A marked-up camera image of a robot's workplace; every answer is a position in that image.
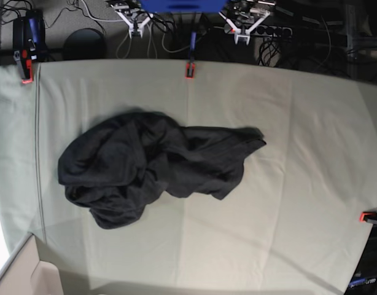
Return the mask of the dark grey t-shirt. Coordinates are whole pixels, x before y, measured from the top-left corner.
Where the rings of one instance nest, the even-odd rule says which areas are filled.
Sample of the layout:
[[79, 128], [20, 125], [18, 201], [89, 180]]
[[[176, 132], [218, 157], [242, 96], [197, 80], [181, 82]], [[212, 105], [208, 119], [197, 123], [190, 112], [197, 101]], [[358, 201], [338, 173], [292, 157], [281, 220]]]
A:
[[87, 130], [58, 160], [66, 199], [102, 229], [138, 221], [163, 193], [224, 199], [244, 161], [266, 145], [255, 127], [182, 126], [160, 112], [126, 112]]

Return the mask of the middle red black clamp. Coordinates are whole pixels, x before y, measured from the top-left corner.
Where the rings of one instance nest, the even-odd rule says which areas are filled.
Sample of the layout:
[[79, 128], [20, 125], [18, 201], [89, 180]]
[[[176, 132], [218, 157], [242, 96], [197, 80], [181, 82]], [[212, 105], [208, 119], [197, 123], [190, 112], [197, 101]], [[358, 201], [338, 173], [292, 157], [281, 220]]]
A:
[[195, 44], [196, 44], [196, 31], [191, 32], [190, 44], [188, 48], [188, 61], [185, 67], [185, 78], [193, 79], [195, 73]]

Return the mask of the light green table cloth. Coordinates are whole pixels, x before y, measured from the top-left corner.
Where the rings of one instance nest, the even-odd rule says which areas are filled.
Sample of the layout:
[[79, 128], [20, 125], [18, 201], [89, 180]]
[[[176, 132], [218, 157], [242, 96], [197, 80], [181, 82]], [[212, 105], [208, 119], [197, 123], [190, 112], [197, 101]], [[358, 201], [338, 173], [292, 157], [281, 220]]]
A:
[[[377, 207], [377, 85], [276, 68], [179, 60], [39, 64], [25, 85], [0, 66], [0, 220], [30, 233], [65, 294], [343, 294]], [[224, 200], [163, 194], [114, 230], [68, 202], [57, 163], [125, 111], [182, 125], [257, 127], [266, 146]]]

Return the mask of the black power strip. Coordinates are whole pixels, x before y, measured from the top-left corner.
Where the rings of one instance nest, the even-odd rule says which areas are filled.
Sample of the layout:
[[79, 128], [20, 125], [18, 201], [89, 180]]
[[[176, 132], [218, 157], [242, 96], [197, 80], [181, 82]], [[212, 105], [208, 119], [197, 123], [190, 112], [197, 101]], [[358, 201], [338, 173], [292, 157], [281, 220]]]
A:
[[293, 36], [293, 29], [285, 26], [273, 26], [260, 24], [252, 32], [251, 37], [267, 37], [290, 39]]

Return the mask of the blue box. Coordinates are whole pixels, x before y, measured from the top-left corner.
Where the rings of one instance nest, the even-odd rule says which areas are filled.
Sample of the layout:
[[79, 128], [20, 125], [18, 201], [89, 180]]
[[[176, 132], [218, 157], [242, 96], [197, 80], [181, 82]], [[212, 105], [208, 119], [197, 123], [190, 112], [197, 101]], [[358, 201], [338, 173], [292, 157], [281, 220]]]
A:
[[217, 13], [227, 0], [140, 0], [140, 3], [148, 12]]

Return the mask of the black round stool seat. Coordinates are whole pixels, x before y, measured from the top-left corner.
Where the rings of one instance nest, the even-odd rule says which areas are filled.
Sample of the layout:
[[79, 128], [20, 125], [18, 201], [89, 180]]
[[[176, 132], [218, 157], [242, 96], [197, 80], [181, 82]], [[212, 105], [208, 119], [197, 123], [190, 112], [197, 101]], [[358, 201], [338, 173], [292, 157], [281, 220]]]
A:
[[103, 59], [106, 54], [106, 38], [93, 28], [79, 29], [70, 34], [62, 49], [63, 60]]

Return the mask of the left red black clamp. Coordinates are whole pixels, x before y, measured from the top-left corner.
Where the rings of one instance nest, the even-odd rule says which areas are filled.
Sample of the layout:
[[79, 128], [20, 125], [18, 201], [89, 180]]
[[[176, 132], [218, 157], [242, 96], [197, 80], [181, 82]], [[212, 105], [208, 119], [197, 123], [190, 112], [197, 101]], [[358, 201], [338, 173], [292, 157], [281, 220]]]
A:
[[32, 65], [46, 57], [45, 23], [43, 12], [32, 9], [24, 17], [13, 22], [12, 45], [16, 62], [23, 84], [33, 81]]

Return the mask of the beige plastic bin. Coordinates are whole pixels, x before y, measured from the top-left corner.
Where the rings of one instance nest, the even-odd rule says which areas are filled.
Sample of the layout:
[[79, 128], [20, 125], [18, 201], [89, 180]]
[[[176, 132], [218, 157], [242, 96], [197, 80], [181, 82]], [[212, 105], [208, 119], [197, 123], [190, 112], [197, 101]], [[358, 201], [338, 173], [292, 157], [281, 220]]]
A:
[[58, 268], [40, 259], [33, 234], [21, 240], [1, 269], [0, 294], [64, 294]]

